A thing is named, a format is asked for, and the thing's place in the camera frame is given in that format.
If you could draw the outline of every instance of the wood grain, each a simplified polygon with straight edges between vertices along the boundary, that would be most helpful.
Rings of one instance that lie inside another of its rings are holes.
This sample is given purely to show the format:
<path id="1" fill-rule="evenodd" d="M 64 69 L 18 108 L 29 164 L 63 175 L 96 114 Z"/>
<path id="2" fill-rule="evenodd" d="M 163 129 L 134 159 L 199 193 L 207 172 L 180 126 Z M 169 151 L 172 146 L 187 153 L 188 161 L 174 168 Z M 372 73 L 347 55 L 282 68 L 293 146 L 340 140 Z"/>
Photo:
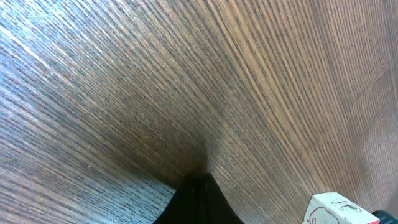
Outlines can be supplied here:
<path id="1" fill-rule="evenodd" d="M 206 170 L 245 223 L 398 200 L 394 1 L 0 8 L 2 223 L 151 223 Z"/>

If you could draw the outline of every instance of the black plastic object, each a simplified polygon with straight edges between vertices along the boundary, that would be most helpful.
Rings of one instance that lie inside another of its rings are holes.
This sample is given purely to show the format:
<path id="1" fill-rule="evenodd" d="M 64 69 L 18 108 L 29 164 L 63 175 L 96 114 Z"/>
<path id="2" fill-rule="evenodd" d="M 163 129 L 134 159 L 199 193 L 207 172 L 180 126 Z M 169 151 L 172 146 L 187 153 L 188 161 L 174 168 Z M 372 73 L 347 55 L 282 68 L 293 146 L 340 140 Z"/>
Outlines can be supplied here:
<path id="1" fill-rule="evenodd" d="M 154 224 L 243 224 L 211 174 L 186 181 Z"/>
<path id="2" fill-rule="evenodd" d="M 372 214 L 380 219 L 379 224 L 398 224 L 398 219 L 384 210 L 378 210 L 372 212 Z"/>

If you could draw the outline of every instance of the wooden table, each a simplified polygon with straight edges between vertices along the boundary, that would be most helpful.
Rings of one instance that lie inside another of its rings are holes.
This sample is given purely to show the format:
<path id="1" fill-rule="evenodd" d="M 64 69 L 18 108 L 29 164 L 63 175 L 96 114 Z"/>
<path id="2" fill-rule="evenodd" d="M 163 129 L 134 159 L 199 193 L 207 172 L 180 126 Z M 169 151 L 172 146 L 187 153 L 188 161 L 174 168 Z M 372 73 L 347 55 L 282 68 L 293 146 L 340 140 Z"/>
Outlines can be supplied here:
<path id="1" fill-rule="evenodd" d="M 394 1 L 0 8 L 1 223 L 151 223 L 206 170 L 245 223 L 398 200 Z"/>

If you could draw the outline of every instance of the white box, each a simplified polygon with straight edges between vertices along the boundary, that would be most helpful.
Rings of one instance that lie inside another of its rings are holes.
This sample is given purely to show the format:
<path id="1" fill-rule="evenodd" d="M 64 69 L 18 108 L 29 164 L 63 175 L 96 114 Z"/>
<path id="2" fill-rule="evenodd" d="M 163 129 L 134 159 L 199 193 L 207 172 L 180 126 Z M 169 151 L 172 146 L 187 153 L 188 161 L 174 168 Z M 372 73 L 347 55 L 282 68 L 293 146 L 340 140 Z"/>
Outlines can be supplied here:
<path id="1" fill-rule="evenodd" d="M 302 224 L 378 224 L 379 219 L 337 192 L 313 195 Z"/>

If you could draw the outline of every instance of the wooden surface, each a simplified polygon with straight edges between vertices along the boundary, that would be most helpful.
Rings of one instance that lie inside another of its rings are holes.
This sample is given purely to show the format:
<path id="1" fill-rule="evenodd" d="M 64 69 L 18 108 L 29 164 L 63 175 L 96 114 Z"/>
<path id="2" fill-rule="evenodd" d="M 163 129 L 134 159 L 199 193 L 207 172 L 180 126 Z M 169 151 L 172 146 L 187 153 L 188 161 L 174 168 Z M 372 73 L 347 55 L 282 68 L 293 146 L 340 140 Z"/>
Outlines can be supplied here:
<path id="1" fill-rule="evenodd" d="M 394 4 L 1 1 L 0 222 L 151 223 L 205 169 L 245 223 L 394 204 Z"/>

